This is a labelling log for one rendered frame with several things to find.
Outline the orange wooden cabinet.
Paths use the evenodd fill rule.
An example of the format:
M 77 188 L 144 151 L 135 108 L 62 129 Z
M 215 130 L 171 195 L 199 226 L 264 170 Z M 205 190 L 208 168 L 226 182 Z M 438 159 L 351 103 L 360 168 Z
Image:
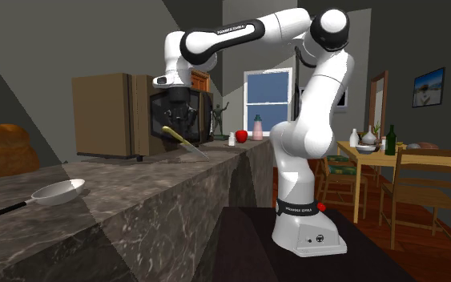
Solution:
M 210 75 L 200 70 L 191 71 L 191 87 L 200 91 L 210 91 Z

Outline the dark green human figure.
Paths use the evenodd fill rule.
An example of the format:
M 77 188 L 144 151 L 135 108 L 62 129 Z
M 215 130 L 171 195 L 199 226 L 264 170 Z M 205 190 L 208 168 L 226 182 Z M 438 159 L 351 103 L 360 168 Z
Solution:
M 228 137 L 223 133 L 223 117 L 222 114 L 227 110 L 229 103 L 225 107 L 219 104 L 212 110 L 212 127 L 211 136 L 214 140 L 225 140 Z

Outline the brown microwave with black door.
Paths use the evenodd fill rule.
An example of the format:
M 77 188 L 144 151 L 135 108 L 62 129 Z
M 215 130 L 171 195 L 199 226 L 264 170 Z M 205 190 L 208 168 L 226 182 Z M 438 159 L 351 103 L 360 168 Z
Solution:
M 191 88 L 188 109 L 173 112 L 168 90 L 153 87 L 153 79 L 125 73 L 73 78 L 77 154 L 141 161 L 178 149 L 163 126 L 195 145 L 208 142 L 213 94 Z

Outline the pink bottle with green cap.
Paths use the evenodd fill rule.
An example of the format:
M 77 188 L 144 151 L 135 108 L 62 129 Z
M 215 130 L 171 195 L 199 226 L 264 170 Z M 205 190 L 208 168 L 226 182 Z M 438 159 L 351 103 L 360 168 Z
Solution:
M 262 119 L 259 114 L 254 118 L 252 139 L 255 141 L 261 141 L 263 139 Z

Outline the white framed window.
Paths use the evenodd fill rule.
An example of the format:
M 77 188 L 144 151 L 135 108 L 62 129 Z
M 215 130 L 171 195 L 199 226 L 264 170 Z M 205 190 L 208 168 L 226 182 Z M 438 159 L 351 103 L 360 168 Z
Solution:
M 244 72 L 244 129 L 252 130 L 256 115 L 264 131 L 292 118 L 292 72 L 291 67 Z

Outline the wooden chair with green cushion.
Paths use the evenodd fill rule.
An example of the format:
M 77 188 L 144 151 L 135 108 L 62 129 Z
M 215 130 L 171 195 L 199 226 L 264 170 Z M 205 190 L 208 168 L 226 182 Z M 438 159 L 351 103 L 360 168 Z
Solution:
M 349 162 L 349 158 L 348 157 L 344 157 L 342 155 L 328 155 L 327 159 L 329 162 L 343 162 L 343 163 L 348 163 Z M 320 174 L 319 170 L 320 170 L 320 160 L 316 160 L 316 168 L 314 171 L 314 175 L 318 176 Z
M 360 192 L 356 192 L 357 172 L 355 167 L 327 165 L 320 162 L 320 182 L 316 191 L 316 199 L 322 203 L 332 203 L 354 207 L 353 201 L 346 201 L 352 196 L 353 199 L 360 197 Z M 347 191 L 330 190 L 330 184 L 349 185 Z

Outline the dark robot stand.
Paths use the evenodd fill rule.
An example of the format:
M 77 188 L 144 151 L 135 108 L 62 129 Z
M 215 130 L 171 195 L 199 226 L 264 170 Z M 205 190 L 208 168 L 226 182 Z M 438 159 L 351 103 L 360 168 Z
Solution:
M 211 282 L 416 282 L 337 210 L 348 252 L 302 258 L 272 240 L 271 207 L 224 207 Z

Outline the brown bread loaf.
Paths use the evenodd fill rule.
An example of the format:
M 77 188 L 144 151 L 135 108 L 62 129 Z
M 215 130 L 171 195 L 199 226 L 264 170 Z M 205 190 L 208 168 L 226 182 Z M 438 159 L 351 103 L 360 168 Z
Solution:
M 0 124 L 0 177 L 36 171 L 39 167 L 30 135 L 20 126 Z

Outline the wooden framed mirror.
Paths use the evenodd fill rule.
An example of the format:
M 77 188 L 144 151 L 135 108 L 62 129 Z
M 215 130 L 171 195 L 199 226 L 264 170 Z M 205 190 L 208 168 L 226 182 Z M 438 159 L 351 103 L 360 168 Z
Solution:
M 368 100 L 368 124 L 377 128 L 377 138 L 385 134 L 385 110 L 387 104 L 389 72 L 387 70 L 373 78 L 370 83 Z

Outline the wooden dining table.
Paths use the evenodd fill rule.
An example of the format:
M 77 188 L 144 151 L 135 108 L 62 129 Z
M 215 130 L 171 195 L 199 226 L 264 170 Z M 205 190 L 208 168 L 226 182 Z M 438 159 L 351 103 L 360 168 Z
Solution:
M 377 151 L 369 155 L 363 155 L 357 151 L 356 148 L 350 147 L 348 141 L 339 141 L 337 143 L 338 151 L 344 151 L 346 155 L 356 162 L 356 189 L 360 188 L 360 176 L 361 167 L 363 165 L 378 166 L 378 167 L 392 167 L 393 177 L 395 172 L 395 166 L 397 162 L 397 153 L 395 155 L 386 155 L 383 152 Z M 440 224 L 448 231 L 451 232 L 451 210 L 449 209 L 439 209 L 438 210 L 438 221 Z

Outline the plain wooden chair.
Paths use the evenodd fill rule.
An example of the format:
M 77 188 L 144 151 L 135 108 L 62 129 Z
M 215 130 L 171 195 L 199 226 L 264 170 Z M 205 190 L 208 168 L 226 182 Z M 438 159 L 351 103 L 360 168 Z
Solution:
M 390 248 L 395 248 L 396 226 L 404 225 L 430 230 L 432 234 L 442 231 L 451 240 L 448 232 L 438 221 L 438 210 L 451 210 L 451 181 L 441 179 L 412 178 L 403 171 L 431 171 L 451 174 L 451 150 L 402 149 L 397 152 L 397 162 L 392 183 L 381 185 L 378 224 L 386 222 L 390 227 Z M 397 204 L 407 203 L 433 209 L 432 223 L 415 224 L 397 219 Z

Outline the yellow handled kitchen knife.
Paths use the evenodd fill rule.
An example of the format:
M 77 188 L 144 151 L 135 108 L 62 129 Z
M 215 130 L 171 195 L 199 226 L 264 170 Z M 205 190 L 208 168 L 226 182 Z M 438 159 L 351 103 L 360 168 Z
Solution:
M 189 156 L 192 157 L 194 161 L 209 160 L 209 157 L 204 152 L 202 152 L 198 147 L 187 141 L 183 136 L 181 136 L 179 133 L 177 133 L 169 126 L 163 126 L 161 130 L 163 133 L 167 133 L 171 137 L 176 139 L 179 142 L 179 145 L 188 152 Z

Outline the dark framed wall picture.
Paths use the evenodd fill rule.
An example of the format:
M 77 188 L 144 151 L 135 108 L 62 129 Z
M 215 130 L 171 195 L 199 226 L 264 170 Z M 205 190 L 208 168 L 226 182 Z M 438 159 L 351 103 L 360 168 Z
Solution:
M 444 80 L 444 67 L 416 77 L 413 84 L 413 108 L 441 105 Z

